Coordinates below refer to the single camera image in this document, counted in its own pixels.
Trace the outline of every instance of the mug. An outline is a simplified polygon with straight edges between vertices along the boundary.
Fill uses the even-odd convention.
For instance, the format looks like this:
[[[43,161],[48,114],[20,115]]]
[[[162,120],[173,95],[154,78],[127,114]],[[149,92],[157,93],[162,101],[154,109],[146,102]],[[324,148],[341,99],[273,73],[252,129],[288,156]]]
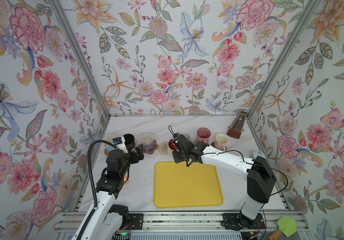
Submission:
[[[209,143],[209,137],[211,136],[211,132],[208,128],[202,127],[197,130],[197,137],[196,142],[205,142]]]
[[[188,133],[183,132],[183,133],[181,133],[181,135],[184,135],[184,137],[185,137],[188,141],[191,141],[191,136],[190,136]]]
[[[172,152],[176,150],[176,147],[172,144],[172,141],[173,141],[173,139],[169,140],[169,142],[168,142],[168,154],[170,156],[173,156]]]
[[[216,139],[214,141],[214,147],[218,150],[225,151],[225,148],[229,142],[228,136],[225,134],[217,134]]]
[[[113,144],[113,139],[115,138],[115,136],[113,136],[113,135],[110,135],[110,134],[108,134],[108,135],[106,135],[104,138],[103,138],[103,140],[104,141],[107,141],[107,142],[110,142],[110,143],[112,143]],[[114,147],[112,147],[111,145],[108,145],[108,144],[106,144],[106,143],[102,143],[103,145],[104,145],[104,147],[107,149],[107,151],[112,151],[113,149],[115,149]]]
[[[154,140],[151,134],[146,133],[141,136],[140,142],[143,145],[143,149],[146,151],[146,153],[149,153],[149,151],[153,150]]]

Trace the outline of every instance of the yellow placemat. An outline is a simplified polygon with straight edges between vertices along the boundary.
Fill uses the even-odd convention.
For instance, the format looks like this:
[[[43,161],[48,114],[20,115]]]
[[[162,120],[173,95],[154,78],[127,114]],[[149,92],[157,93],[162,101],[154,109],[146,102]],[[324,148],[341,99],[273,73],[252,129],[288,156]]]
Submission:
[[[158,162],[155,167],[156,207],[203,207],[222,204],[216,168],[185,162]]]

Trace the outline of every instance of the floral wallpaper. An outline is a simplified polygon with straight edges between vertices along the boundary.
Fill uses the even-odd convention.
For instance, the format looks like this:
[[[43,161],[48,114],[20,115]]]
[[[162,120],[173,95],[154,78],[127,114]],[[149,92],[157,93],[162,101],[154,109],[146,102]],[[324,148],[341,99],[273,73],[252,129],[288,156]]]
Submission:
[[[99,110],[48,1],[0,0],[0,239],[55,238],[101,137]]]
[[[344,240],[344,0],[321,2],[251,120],[290,207]]]
[[[307,1],[61,3],[119,116],[247,111]]]

